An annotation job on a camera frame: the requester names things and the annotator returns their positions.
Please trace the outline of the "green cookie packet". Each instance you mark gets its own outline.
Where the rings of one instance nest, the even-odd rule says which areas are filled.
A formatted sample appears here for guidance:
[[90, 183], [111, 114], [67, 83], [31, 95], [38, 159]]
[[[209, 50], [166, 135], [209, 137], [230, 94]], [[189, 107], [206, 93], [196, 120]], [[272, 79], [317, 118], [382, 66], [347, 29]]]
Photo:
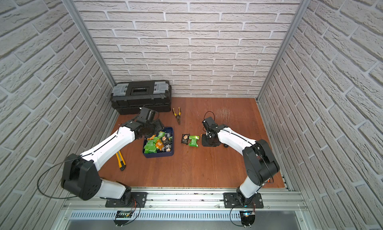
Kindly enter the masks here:
[[198, 135], [191, 135], [189, 136], [189, 146], [190, 147], [198, 147], [198, 140], [199, 140], [199, 136]]

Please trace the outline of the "dark blue storage box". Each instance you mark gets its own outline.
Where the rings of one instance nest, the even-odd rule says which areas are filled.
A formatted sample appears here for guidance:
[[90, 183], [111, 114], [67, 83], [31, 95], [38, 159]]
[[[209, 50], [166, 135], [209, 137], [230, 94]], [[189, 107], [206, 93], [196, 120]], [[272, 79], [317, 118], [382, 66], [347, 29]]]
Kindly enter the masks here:
[[174, 154], [174, 131], [171, 127], [165, 127], [157, 134], [146, 138], [143, 146], [143, 154], [146, 158], [169, 157]]

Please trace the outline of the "black cookie packet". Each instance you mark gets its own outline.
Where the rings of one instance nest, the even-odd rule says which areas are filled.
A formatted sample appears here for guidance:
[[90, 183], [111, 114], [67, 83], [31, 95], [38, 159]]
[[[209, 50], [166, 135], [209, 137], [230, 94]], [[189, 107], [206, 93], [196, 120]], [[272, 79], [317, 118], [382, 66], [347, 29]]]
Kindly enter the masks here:
[[183, 134], [182, 135], [182, 140], [181, 143], [188, 145], [189, 144], [189, 139], [190, 139], [190, 134]]

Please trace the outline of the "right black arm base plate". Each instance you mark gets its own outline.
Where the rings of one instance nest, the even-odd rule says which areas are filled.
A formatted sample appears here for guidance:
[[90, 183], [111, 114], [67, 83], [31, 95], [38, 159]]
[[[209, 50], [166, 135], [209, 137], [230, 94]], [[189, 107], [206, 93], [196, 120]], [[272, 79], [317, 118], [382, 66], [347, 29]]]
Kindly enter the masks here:
[[260, 193], [254, 194], [251, 198], [245, 198], [241, 193], [227, 192], [223, 193], [224, 207], [231, 208], [249, 208], [263, 209], [263, 200]]

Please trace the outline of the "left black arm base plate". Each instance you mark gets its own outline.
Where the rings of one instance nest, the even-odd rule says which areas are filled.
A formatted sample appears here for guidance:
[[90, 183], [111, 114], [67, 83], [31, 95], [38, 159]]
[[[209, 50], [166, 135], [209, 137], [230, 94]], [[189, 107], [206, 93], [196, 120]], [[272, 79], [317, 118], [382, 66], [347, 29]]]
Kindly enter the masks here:
[[141, 208], [145, 206], [147, 199], [147, 192], [131, 192], [128, 191], [123, 194], [120, 199], [107, 198], [106, 208], [131, 208], [135, 205], [140, 205]]

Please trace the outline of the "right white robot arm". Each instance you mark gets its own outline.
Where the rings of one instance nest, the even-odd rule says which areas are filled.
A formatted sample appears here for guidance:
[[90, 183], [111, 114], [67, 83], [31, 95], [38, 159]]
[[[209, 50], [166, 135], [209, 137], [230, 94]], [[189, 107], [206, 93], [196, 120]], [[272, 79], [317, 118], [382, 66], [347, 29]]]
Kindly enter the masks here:
[[202, 145], [217, 147], [227, 145], [242, 155], [247, 177], [237, 188], [241, 201], [251, 199], [268, 180], [280, 171], [280, 166], [266, 140], [254, 140], [240, 135], [227, 125], [218, 125], [211, 118], [205, 119]]

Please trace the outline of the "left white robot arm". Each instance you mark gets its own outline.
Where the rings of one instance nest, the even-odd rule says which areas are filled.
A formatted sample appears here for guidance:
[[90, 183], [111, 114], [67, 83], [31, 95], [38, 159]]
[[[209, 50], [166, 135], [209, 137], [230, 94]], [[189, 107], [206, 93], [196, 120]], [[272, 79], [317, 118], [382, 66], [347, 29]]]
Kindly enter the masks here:
[[64, 161], [62, 188], [84, 201], [94, 197], [129, 199], [130, 187], [102, 179], [98, 171], [126, 145], [142, 137], [151, 137], [163, 128], [164, 125], [159, 119], [146, 124], [131, 120], [95, 147], [79, 155], [69, 155]]

